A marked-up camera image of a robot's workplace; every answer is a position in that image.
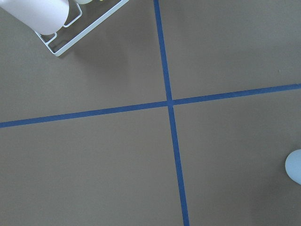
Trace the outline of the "pale green cup on rack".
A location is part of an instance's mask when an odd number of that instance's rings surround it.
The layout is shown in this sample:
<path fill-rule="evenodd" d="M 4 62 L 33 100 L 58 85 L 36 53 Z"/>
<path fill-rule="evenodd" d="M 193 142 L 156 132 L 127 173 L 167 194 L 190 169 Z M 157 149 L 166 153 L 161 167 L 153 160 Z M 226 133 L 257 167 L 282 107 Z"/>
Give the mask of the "pale green cup on rack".
<path fill-rule="evenodd" d="M 88 4 L 90 3 L 92 0 L 75 0 L 76 3 L 78 4 Z"/>

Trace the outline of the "light blue cup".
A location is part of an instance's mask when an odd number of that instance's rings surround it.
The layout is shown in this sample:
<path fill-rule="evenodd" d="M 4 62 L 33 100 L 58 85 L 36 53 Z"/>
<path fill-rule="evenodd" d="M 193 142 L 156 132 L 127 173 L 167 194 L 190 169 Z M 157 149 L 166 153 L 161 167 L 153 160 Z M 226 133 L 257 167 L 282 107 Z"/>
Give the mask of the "light blue cup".
<path fill-rule="evenodd" d="M 285 170 L 288 177 L 301 184 L 301 150 L 295 150 L 291 152 L 285 161 Z"/>

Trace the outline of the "pink cup on rack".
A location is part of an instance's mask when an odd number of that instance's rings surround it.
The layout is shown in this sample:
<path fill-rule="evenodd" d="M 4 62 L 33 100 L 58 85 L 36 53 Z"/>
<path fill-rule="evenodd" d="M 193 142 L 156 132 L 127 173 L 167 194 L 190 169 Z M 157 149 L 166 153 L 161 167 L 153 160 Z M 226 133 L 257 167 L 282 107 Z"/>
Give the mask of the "pink cup on rack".
<path fill-rule="evenodd" d="M 2 0 L 0 7 L 42 35 L 60 30 L 69 14 L 67 0 Z"/>

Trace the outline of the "white rack with cups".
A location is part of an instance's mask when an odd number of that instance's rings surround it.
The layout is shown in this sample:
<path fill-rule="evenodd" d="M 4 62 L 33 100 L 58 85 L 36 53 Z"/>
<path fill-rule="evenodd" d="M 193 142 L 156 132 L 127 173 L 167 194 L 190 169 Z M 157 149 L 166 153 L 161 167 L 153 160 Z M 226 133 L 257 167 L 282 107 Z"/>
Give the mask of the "white rack with cups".
<path fill-rule="evenodd" d="M 69 14 L 62 28 L 50 35 L 36 33 L 49 51 L 59 57 L 79 40 L 128 3 L 127 0 L 68 1 Z"/>

